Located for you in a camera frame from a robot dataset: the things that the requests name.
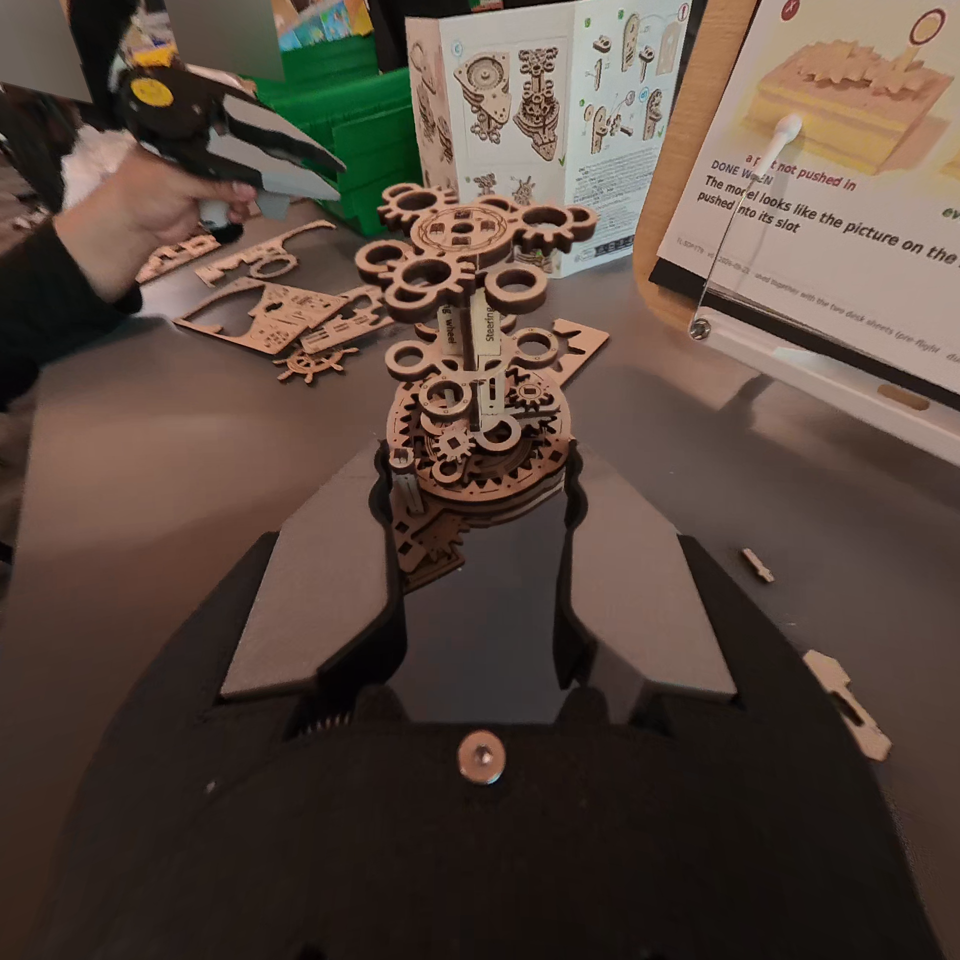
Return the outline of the person's left hand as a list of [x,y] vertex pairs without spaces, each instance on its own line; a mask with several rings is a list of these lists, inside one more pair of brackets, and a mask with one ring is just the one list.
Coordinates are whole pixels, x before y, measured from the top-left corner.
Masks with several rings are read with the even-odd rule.
[[89,285],[115,304],[132,288],[153,251],[181,243],[199,221],[199,202],[226,203],[242,223],[257,192],[243,182],[188,174],[142,147],[89,196],[54,217],[54,230]]

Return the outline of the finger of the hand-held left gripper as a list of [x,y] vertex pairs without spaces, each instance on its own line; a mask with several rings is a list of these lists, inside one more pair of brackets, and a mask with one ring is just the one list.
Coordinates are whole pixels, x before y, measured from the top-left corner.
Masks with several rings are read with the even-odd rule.
[[230,136],[266,153],[317,163],[330,173],[340,174],[347,170],[346,164],[335,154],[260,102],[224,96],[223,116]]
[[261,214],[273,220],[285,219],[291,199],[305,197],[338,202],[340,193],[323,177],[292,162],[274,157],[244,141],[210,141],[211,155],[244,166],[255,174],[256,204]]

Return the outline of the colourful picture book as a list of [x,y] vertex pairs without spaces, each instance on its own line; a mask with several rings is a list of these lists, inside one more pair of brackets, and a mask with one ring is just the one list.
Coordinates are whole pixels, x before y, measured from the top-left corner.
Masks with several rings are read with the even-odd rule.
[[282,52],[363,38],[374,30],[366,1],[272,1],[271,6]]

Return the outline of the jagged wooden sheet strip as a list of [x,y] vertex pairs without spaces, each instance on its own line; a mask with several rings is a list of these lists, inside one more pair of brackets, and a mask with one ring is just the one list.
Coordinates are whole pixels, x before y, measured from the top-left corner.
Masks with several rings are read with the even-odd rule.
[[556,318],[553,333],[560,349],[551,369],[560,387],[564,387],[581,371],[609,340],[609,333],[582,323]]

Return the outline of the printed instruction sheets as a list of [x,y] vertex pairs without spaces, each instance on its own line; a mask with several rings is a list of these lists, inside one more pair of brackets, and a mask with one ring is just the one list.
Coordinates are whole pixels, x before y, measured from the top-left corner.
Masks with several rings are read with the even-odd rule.
[[958,2],[759,2],[650,280],[958,396]]

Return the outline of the instruction sheet on wooden stand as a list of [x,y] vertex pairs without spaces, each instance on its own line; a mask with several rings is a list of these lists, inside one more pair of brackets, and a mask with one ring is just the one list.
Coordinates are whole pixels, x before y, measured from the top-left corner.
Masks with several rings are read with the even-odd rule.
[[959,414],[917,392],[820,353],[799,348],[697,299],[650,280],[700,148],[713,122],[756,2],[707,2],[634,237],[632,270],[656,318],[689,342],[708,347],[826,402],[943,461],[959,464]]

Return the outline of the notched wooden bar piece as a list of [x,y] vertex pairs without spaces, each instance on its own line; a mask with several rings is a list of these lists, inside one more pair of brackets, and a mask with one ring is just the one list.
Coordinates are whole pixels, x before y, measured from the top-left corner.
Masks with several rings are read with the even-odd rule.
[[892,741],[852,694],[851,678],[839,661],[815,650],[806,651],[802,659],[841,714],[863,755],[873,762],[885,762]]

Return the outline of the folded instruction leaflet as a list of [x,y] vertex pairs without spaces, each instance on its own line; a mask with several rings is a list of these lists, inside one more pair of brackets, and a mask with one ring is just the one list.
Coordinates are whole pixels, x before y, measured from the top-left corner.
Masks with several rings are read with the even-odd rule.
[[684,66],[695,2],[405,2],[426,186],[461,201],[594,210],[556,276],[628,257]]

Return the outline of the green plastic bin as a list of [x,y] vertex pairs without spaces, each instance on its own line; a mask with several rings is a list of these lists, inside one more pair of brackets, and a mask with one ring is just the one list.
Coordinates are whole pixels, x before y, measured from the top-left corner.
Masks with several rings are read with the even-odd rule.
[[364,236],[382,230],[382,192],[422,180],[407,68],[380,73],[375,37],[350,36],[281,54],[285,80],[253,78],[258,98],[338,156],[324,174],[340,194],[324,208]]

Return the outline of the wooden gear model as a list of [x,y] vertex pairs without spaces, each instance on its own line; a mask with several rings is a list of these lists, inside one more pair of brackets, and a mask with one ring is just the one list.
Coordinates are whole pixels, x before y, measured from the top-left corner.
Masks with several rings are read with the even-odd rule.
[[543,269],[515,253],[568,254],[597,214],[521,206],[414,183],[383,193],[379,218],[403,240],[362,247],[360,277],[414,338],[385,361],[399,383],[387,419],[392,533],[408,593],[462,567],[462,536],[530,511],[562,487],[573,440],[552,366],[553,326],[520,326],[546,301]]

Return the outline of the wooden ship wheel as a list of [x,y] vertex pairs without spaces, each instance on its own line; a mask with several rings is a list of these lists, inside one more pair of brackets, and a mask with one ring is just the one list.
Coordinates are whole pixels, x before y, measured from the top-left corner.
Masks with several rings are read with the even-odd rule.
[[330,350],[326,353],[308,353],[303,349],[298,349],[286,357],[274,359],[272,364],[282,368],[278,374],[277,380],[285,381],[294,376],[302,377],[304,382],[309,385],[315,378],[334,372],[342,375],[345,370],[343,366],[344,358],[359,353],[359,348],[347,346]]

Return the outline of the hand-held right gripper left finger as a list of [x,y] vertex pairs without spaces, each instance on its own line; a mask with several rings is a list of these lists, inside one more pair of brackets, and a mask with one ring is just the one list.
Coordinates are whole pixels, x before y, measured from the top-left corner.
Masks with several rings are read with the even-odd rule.
[[314,691],[352,702],[386,683],[406,625],[386,445],[370,442],[282,525],[221,696]]

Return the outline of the wooden sheet with arch parts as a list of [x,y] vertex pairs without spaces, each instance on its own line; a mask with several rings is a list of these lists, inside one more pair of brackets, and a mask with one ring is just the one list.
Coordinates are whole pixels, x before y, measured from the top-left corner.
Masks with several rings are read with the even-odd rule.
[[343,294],[240,278],[205,297],[173,323],[259,354],[278,356],[346,303]]

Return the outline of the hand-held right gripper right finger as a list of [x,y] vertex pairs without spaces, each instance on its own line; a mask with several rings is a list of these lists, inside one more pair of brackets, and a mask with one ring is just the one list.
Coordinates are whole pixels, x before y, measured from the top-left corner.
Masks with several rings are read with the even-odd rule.
[[571,450],[554,665],[607,704],[737,693],[676,528],[592,450]]

